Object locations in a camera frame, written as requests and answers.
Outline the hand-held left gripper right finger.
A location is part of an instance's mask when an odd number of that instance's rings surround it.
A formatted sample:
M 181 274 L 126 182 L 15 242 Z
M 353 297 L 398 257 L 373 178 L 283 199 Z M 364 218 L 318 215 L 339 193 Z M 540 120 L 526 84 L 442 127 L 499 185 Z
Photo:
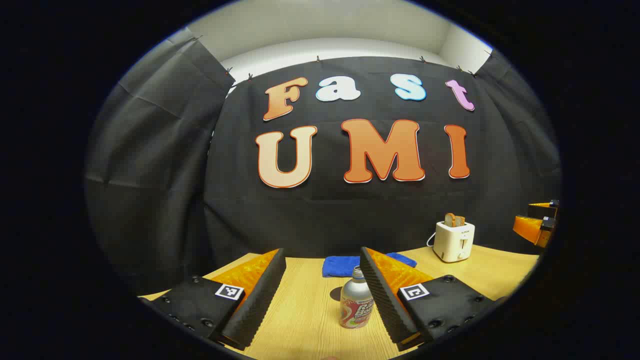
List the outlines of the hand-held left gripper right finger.
M 382 323 L 400 351 L 462 331 L 501 303 L 454 275 L 430 276 L 368 247 L 359 252 L 359 268 Z

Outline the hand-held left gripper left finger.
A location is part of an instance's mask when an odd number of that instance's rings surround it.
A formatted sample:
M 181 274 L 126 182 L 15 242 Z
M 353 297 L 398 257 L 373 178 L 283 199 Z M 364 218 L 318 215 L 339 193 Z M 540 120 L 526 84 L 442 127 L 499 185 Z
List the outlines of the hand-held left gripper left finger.
M 283 248 L 211 279 L 192 276 L 150 301 L 160 316 L 201 338 L 244 351 L 251 345 L 286 270 Z

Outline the silver water bottle red label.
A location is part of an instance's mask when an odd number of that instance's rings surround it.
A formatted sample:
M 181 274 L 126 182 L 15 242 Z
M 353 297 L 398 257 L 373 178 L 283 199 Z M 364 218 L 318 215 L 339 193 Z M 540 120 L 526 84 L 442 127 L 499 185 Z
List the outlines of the silver water bottle red label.
M 352 278 L 340 292 L 340 325 L 354 330 L 365 327 L 370 321 L 375 301 L 361 267 L 355 266 Z

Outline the blue towel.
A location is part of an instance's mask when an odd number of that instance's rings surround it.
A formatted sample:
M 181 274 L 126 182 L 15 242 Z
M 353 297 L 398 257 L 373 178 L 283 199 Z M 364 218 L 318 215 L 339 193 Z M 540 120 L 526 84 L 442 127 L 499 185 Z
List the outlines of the blue towel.
M 387 256 L 415 268 L 418 262 L 397 252 L 387 253 Z M 321 269 L 323 278 L 349 278 L 353 270 L 360 264 L 360 256 L 329 256 L 324 259 Z

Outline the white toaster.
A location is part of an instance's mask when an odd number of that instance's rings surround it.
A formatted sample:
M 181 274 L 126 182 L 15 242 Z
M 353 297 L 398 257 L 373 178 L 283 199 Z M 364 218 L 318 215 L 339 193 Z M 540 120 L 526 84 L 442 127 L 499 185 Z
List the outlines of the white toaster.
M 450 227 L 444 221 L 436 223 L 432 250 L 447 264 L 467 260 L 473 250 L 476 226 L 466 223 L 459 227 Z

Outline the black backdrop cloth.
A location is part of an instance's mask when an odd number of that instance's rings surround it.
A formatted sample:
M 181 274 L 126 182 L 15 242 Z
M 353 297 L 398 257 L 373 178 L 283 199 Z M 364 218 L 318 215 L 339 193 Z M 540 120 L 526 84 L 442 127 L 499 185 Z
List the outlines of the black backdrop cloth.
M 562 191 L 551 121 L 499 51 L 474 74 L 350 56 L 240 80 L 187 29 L 107 96 L 83 178 L 97 242 L 139 295 L 247 253 L 420 248 L 446 213 L 477 245 L 534 255 L 514 219 Z

